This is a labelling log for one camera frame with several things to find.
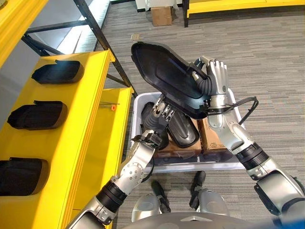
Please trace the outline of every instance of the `gray carpet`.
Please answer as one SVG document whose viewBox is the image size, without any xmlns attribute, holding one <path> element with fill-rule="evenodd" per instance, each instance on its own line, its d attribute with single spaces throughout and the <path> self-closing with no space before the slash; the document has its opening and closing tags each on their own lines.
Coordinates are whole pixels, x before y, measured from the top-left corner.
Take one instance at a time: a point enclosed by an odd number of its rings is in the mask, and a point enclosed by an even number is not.
<svg viewBox="0 0 305 229">
<path fill-rule="evenodd" d="M 260 102 L 245 122 L 247 130 L 265 152 L 305 182 L 304 19 L 302 7 L 238 10 L 208 13 L 184 28 L 179 10 L 173 25 L 153 27 L 150 12 L 137 13 L 132 1 L 110 6 L 103 32 L 139 94 L 156 90 L 141 78 L 130 58 L 132 34 L 139 33 L 141 41 L 169 45 L 189 62 L 202 54 L 225 61 L 236 99 L 256 95 Z M 118 76 L 113 66 L 109 73 Z M 108 80 L 106 85 L 121 87 Z M 247 108 L 240 108 L 242 115 Z M 160 181 L 172 211 L 177 212 L 191 210 L 193 176 L 170 173 L 151 179 Z M 254 182 L 243 170 L 208 171 L 205 185 L 224 197 L 233 217 L 258 221 L 269 215 L 253 189 Z M 146 193 L 152 193 L 150 181 L 127 197 L 114 228 L 131 222 L 135 202 Z"/>
</svg>

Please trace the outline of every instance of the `metal shelf frame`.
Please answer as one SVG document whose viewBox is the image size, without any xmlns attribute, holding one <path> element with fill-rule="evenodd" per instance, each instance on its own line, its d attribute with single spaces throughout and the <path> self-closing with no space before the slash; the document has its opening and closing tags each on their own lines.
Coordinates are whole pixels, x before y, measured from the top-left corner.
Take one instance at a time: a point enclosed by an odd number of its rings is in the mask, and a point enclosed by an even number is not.
<svg viewBox="0 0 305 229">
<path fill-rule="evenodd" d="M 55 55 L 61 55 L 60 51 L 43 44 L 39 41 L 36 41 L 33 39 L 29 34 L 34 33 L 34 32 L 41 32 L 41 31 L 50 31 L 50 30 L 57 30 L 57 29 L 63 29 L 63 28 L 71 28 L 75 26 L 82 26 L 82 25 L 88 25 L 90 26 L 92 32 L 94 33 L 97 41 L 101 44 L 104 50 L 110 50 L 115 57 L 115 61 L 112 62 L 116 70 L 118 71 L 119 75 L 121 76 L 121 79 L 118 79 L 110 74 L 107 74 L 107 78 L 118 82 L 126 87 L 132 87 L 134 93 L 133 96 L 136 97 L 138 94 L 136 93 L 132 83 L 127 77 L 126 72 L 122 68 L 118 58 L 115 56 L 114 51 L 112 50 L 111 46 L 109 45 L 105 35 L 102 32 L 102 29 L 99 27 L 98 23 L 94 19 L 91 11 L 89 10 L 89 7 L 87 3 L 84 0 L 73 0 L 74 3 L 76 4 L 77 8 L 81 12 L 82 16 L 84 17 L 85 20 L 82 21 L 69 21 L 69 22 L 64 22 L 64 23 L 58 23 L 58 24 L 52 24 L 52 25 L 45 25 L 45 26 L 39 26 L 39 27 L 34 27 L 34 28 L 29 28 L 21 40 L 25 42 L 31 49 L 33 49 L 39 56 L 50 56 L 48 52 L 51 52 Z"/>
</svg>

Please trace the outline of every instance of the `yellow table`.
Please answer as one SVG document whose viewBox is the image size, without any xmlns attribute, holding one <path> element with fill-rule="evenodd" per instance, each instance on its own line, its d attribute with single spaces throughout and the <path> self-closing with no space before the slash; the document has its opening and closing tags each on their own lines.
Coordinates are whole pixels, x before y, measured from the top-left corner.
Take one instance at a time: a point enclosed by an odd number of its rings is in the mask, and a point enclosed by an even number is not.
<svg viewBox="0 0 305 229">
<path fill-rule="evenodd" d="M 55 60 L 80 61 L 84 75 L 79 82 L 71 84 L 39 84 L 30 78 L 17 99 L 12 110 L 33 104 L 34 100 L 62 101 L 68 107 L 68 117 L 61 127 L 53 130 L 18 130 L 8 123 L 3 126 L 0 160 L 45 159 L 50 173 L 43 189 L 35 195 L 0 197 L 1 228 L 64 228 L 72 209 L 84 207 L 121 162 L 133 91 L 106 89 L 102 93 L 109 63 L 114 61 L 112 53 L 42 57 L 35 69 Z M 102 94 L 102 100 L 119 103 L 115 111 L 99 108 Z"/>
<path fill-rule="evenodd" d="M 184 26 L 196 13 L 293 5 L 305 5 L 305 0 L 183 0 Z"/>
<path fill-rule="evenodd" d="M 0 9 L 0 68 L 48 0 L 8 0 Z"/>
</svg>

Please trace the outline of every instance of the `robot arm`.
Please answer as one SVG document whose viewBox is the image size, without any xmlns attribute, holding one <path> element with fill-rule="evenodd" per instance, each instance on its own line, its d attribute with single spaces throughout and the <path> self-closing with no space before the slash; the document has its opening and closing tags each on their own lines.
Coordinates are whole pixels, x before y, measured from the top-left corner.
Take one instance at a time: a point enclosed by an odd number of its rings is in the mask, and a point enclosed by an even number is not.
<svg viewBox="0 0 305 229">
<path fill-rule="evenodd" d="M 67 229 L 102 229 L 115 218 L 117 210 L 131 191 L 144 179 L 144 170 L 155 149 L 160 145 L 158 133 L 163 131 L 174 114 L 174 110 L 163 101 L 157 101 L 149 116 L 154 130 L 146 130 L 136 136 L 126 160 L 116 176 L 112 176 L 101 191 L 94 196 L 81 212 L 66 227 Z"/>
<path fill-rule="evenodd" d="M 222 143 L 238 158 L 248 175 L 255 181 L 255 190 L 267 209 L 282 216 L 294 209 L 304 214 L 305 196 L 302 184 L 287 174 L 273 158 L 252 139 L 229 111 L 226 102 L 227 67 L 223 62 L 207 57 L 200 60 L 206 65 L 210 81 L 216 86 L 210 89 L 211 101 L 208 113 L 210 127 Z M 193 72 L 199 88 L 206 91 L 207 81 Z"/>
</svg>

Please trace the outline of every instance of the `white plastic bin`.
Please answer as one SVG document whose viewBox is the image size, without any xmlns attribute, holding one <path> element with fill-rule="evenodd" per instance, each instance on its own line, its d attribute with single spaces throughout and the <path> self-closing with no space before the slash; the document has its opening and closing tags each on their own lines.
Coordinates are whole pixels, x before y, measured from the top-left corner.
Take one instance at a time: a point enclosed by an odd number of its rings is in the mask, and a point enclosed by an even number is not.
<svg viewBox="0 0 305 229">
<path fill-rule="evenodd" d="M 136 135 L 141 135 L 141 112 L 148 102 L 155 103 L 159 98 L 161 92 L 143 93 L 138 95 L 133 103 L 133 114 L 132 114 L 132 138 Z M 230 103 L 235 103 L 235 98 L 231 89 L 228 89 L 228 99 Z M 236 120 L 241 120 L 241 116 L 238 108 L 234 108 L 236 115 Z M 232 157 L 229 160 L 222 162 L 215 161 L 202 161 L 202 158 L 198 156 L 197 158 L 192 158 L 189 162 L 184 160 L 176 159 L 173 163 L 173 159 L 168 159 L 163 161 L 162 165 L 155 165 L 153 173 L 167 173 L 167 172 L 185 172 L 185 171 L 201 171 L 201 170 L 224 170 L 224 169 L 243 169 L 244 166 L 238 161 L 236 157 Z M 148 165 L 145 169 L 145 173 L 149 173 L 151 170 L 151 165 Z"/>
</svg>

